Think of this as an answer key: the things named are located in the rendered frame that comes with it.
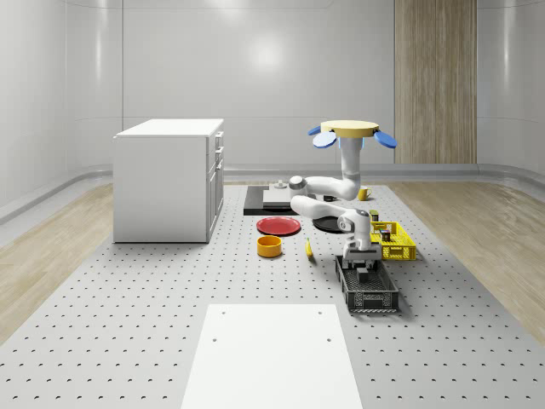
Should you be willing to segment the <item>black stove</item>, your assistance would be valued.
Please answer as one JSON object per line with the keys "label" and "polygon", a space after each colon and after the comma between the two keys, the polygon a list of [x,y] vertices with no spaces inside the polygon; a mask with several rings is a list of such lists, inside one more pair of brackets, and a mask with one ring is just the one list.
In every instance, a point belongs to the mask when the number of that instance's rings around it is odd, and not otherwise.
{"label": "black stove", "polygon": [[296,213],[288,206],[287,208],[263,208],[263,192],[268,186],[248,186],[244,201],[245,216],[295,216]]}

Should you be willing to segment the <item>white cabinet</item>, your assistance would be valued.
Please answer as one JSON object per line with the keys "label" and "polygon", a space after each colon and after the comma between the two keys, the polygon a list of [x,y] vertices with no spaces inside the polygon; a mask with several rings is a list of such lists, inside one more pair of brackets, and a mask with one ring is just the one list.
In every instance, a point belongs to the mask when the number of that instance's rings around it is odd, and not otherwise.
{"label": "white cabinet", "polygon": [[113,139],[113,239],[207,243],[222,207],[223,119],[150,119]]}

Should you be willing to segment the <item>drone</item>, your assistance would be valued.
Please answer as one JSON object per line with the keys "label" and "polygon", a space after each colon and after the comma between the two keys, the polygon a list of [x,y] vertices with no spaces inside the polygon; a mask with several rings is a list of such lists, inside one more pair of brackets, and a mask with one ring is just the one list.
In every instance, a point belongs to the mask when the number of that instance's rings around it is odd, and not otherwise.
{"label": "drone", "polygon": [[313,145],[317,148],[332,146],[339,138],[374,137],[381,145],[395,148],[397,141],[390,135],[382,132],[378,124],[361,120],[330,120],[309,130],[313,135]]}

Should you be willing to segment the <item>dark grey basket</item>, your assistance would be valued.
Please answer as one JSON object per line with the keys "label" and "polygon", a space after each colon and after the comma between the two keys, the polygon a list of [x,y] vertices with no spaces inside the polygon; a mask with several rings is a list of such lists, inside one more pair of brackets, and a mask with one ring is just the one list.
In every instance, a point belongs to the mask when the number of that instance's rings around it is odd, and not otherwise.
{"label": "dark grey basket", "polygon": [[336,256],[336,275],[347,307],[356,312],[392,312],[399,308],[399,290],[392,282],[382,261],[370,279],[359,283],[356,269],[347,268],[342,256]]}

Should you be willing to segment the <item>yellow bowl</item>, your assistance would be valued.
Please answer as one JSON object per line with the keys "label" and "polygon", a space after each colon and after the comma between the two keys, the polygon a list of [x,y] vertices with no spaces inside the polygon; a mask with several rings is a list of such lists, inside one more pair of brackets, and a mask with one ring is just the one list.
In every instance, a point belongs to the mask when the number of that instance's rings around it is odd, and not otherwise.
{"label": "yellow bowl", "polygon": [[265,235],[257,240],[257,254],[266,258],[274,258],[282,253],[282,240],[278,236]]}

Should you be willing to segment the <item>black plate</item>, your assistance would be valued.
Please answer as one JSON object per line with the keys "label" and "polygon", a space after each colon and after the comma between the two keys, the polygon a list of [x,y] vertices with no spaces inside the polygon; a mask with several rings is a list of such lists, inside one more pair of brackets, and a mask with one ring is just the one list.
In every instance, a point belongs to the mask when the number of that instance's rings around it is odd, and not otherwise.
{"label": "black plate", "polygon": [[313,225],[326,233],[353,233],[355,226],[344,216],[325,216],[313,219]]}

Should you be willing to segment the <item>red plate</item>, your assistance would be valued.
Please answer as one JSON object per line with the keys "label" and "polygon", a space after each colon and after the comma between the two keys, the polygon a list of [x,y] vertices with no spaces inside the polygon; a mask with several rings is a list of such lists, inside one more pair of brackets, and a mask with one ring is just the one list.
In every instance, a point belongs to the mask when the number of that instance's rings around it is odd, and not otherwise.
{"label": "red plate", "polygon": [[270,216],[256,223],[259,232],[265,235],[288,236],[298,233],[301,224],[294,218],[286,216]]}

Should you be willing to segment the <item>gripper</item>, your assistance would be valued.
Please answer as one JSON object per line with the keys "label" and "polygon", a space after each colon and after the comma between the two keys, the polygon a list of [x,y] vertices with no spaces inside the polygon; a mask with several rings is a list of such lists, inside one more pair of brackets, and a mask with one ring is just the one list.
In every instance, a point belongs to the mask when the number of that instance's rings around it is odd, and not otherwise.
{"label": "gripper", "polygon": [[381,260],[381,244],[371,243],[370,247],[361,251],[355,244],[344,245],[343,261],[347,268],[366,268],[376,271],[377,263]]}

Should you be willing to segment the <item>white board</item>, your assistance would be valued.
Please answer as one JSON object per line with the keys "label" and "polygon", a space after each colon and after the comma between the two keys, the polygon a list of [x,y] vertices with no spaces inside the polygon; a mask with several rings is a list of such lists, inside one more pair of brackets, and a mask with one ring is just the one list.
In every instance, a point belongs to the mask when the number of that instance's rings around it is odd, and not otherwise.
{"label": "white board", "polygon": [[336,306],[209,305],[181,409],[362,409]]}

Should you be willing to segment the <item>yellow basket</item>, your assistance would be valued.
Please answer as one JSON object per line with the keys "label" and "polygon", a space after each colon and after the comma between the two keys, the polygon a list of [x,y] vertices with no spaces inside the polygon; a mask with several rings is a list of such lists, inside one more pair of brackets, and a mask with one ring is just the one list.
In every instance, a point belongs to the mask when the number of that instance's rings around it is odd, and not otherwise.
{"label": "yellow basket", "polygon": [[[382,237],[382,230],[389,231],[389,241]],[[383,260],[416,259],[416,244],[398,222],[372,222],[370,238],[381,244]]]}

